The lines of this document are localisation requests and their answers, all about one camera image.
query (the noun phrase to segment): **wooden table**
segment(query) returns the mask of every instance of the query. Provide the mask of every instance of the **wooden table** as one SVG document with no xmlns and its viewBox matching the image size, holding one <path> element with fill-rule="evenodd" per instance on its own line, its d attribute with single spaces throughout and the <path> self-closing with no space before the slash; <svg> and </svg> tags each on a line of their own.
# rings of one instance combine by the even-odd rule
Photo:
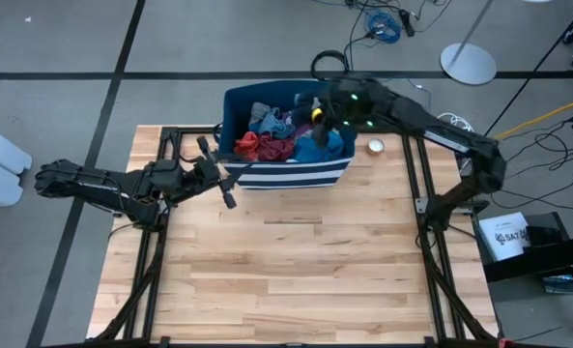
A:
<svg viewBox="0 0 573 348">
<path fill-rule="evenodd" d="M 138 127 L 128 170 L 155 159 L 160 131 Z M 364 150 L 371 137 L 386 144 L 376 158 Z M 199 154 L 195 138 L 184 136 L 188 158 Z M 427 149 L 443 193 L 460 180 L 455 158 L 432 143 Z M 435 335 L 399 136 L 360 135 L 355 159 L 332 188 L 237 188 L 234 195 L 234 210 L 214 189 L 172 211 L 153 341 L 420 343 Z M 118 218 L 113 228 L 126 223 Z M 473 232 L 469 217 L 451 223 Z M 127 299 L 140 235 L 130 228 L 112 236 L 87 336 L 101 332 Z M 474 239 L 451 229 L 445 237 L 458 294 L 496 334 Z"/>
</svg>

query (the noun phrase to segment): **laundry basket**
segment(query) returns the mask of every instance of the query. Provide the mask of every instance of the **laundry basket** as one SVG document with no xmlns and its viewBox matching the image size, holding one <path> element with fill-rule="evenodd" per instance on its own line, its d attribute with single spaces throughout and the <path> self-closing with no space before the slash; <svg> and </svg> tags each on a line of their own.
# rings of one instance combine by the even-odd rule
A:
<svg viewBox="0 0 573 348">
<path fill-rule="evenodd" d="M 281 110 L 291 110 L 295 94 L 320 91 L 327 86 L 318 81 L 273 81 L 228 90 L 224 96 L 223 123 L 215 127 L 215 140 L 222 154 L 234 154 L 235 141 L 248 131 L 251 106 L 261 102 Z M 356 133 L 341 130 L 344 150 L 340 159 L 316 162 L 230 161 L 224 163 L 231 174 L 242 174 L 243 189 L 300 189 L 333 186 L 355 156 Z"/>
</svg>

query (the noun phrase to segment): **striped basket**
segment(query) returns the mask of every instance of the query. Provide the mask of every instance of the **striped basket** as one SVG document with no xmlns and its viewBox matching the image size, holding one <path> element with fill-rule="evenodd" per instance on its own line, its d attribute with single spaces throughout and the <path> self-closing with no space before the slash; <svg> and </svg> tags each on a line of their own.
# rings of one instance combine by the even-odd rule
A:
<svg viewBox="0 0 573 348">
<path fill-rule="evenodd" d="M 215 126 L 215 141 L 219 152 L 233 154 L 235 140 L 243 137 L 248 129 L 251 106 L 262 102 L 282 110 L 294 107 L 295 94 L 325 88 L 318 81 L 274 81 L 228 90 L 224 96 L 224 116 L 221 130 Z M 355 156 L 356 135 L 348 130 L 341 132 L 344 151 L 341 159 L 318 163 L 298 162 L 245 162 L 224 163 L 231 174 L 242 174 L 238 184 L 243 189 L 301 189 L 333 186 Z"/>
</svg>

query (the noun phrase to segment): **gray floor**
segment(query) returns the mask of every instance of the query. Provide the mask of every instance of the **gray floor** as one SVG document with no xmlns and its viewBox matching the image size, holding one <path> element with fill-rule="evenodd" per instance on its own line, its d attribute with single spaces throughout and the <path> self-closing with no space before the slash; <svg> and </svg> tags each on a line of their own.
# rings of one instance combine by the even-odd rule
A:
<svg viewBox="0 0 573 348">
<path fill-rule="evenodd" d="M 419 0 L 401 0 L 416 11 Z M 438 71 L 440 52 L 463 39 L 483 0 L 454 0 L 427 32 L 394 45 L 355 46 L 361 70 Z M 0 72 L 112 72 L 135 2 L 129 0 L 0 0 Z M 423 28 L 440 8 L 424 8 Z M 341 49 L 357 12 L 310 0 L 161 0 L 148 1 L 131 50 L 129 72 L 306 71 L 323 49 Z M 573 0 L 549 4 L 497 1 L 473 37 L 490 51 L 502 71 L 530 71 L 573 18 Z M 361 27 L 356 35 L 361 35 Z M 542 69 L 569 70 L 573 44 L 559 46 Z M 324 63 L 328 69 L 339 68 Z M 214 124 L 221 118 L 225 90 L 255 80 L 122 82 L 98 166 L 123 170 L 139 124 Z M 523 80 L 495 80 L 480 87 L 448 79 L 421 79 L 432 93 L 433 113 L 450 111 L 485 131 Z M 422 103 L 427 96 L 405 80 L 387 84 Z M 34 168 L 23 179 L 21 201 L 0 209 L 0 347 L 26 343 L 67 219 L 71 200 L 47 200 L 32 190 L 37 165 L 59 158 L 83 162 L 100 117 L 108 81 L 0 81 L 0 132 L 33 156 Z M 573 101 L 573 80 L 534 80 L 492 134 Z M 552 125 L 558 116 L 546 125 Z M 573 144 L 571 130 L 560 132 Z M 530 138 L 502 144 L 506 156 Z M 531 149 L 510 163 L 508 172 L 555 160 Z M 507 182 L 506 188 L 542 194 L 573 180 L 573 162 L 551 173 L 533 170 Z M 522 200 L 499 194 L 508 205 Z M 573 206 L 573 187 L 551 196 Z M 540 203 L 525 214 L 556 210 Z M 558 210 L 571 236 L 573 212 Z M 483 216 L 511 211 L 492 206 Z M 43 344 L 84 338 L 105 254 L 111 217 L 85 207 L 61 289 Z M 519 338 L 561 326 L 529 340 L 573 347 L 573 296 L 543 293 L 535 279 L 491 284 L 507 335 Z"/>
</svg>

